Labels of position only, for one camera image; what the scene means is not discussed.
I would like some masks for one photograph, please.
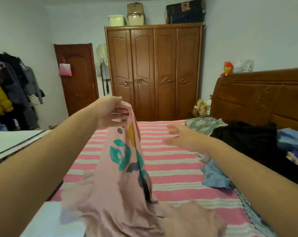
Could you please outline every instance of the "person's right arm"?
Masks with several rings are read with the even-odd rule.
[[[298,185],[221,140],[183,125],[168,126],[178,135],[166,140],[169,145],[211,157],[249,200],[252,207],[279,236],[298,237]]]

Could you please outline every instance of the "hand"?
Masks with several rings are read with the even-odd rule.
[[[215,148],[217,139],[189,129],[185,125],[168,125],[167,128],[170,135],[177,135],[164,140],[168,145],[178,146],[211,157],[210,152],[212,148]]]
[[[97,99],[89,106],[96,111],[98,129],[126,125],[128,109],[116,107],[121,101],[122,97],[105,96]]]

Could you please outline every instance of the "wall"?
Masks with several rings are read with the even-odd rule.
[[[0,0],[0,53],[19,56],[32,67],[44,104],[36,106],[41,128],[68,117],[58,65],[51,41],[50,22],[37,0]]]
[[[298,67],[298,0],[206,0],[202,93],[225,61],[254,59],[254,71]]]
[[[164,24],[165,6],[185,0],[144,1],[146,24]],[[128,2],[104,2],[47,6],[52,25],[54,44],[92,43],[93,51],[106,43],[104,26],[109,26],[108,15],[124,15],[127,19]],[[99,95],[103,95],[101,78],[97,77]]]

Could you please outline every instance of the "wardrobe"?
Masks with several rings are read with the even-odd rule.
[[[105,27],[112,93],[138,121],[187,119],[198,98],[201,23]]]

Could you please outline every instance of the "wooden headboard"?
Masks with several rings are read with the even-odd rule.
[[[298,69],[232,74],[217,80],[212,117],[298,131]]]

